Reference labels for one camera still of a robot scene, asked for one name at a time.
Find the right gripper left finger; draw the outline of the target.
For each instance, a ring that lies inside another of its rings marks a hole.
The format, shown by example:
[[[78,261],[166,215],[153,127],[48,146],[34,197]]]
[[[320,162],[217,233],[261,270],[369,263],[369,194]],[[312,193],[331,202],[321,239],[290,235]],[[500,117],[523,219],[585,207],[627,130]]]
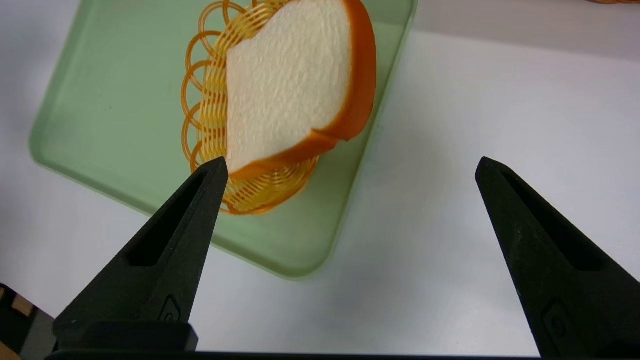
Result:
[[[194,351],[189,318],[229,174],[201,165],[55,319],[60,351]]]

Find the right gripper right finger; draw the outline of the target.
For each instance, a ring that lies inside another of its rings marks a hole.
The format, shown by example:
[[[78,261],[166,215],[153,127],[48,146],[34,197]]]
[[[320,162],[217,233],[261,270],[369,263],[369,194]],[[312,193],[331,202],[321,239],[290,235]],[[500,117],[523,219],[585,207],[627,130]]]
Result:
[[[637,360],[639,282],[505,164],[475,180],[540,355]]]

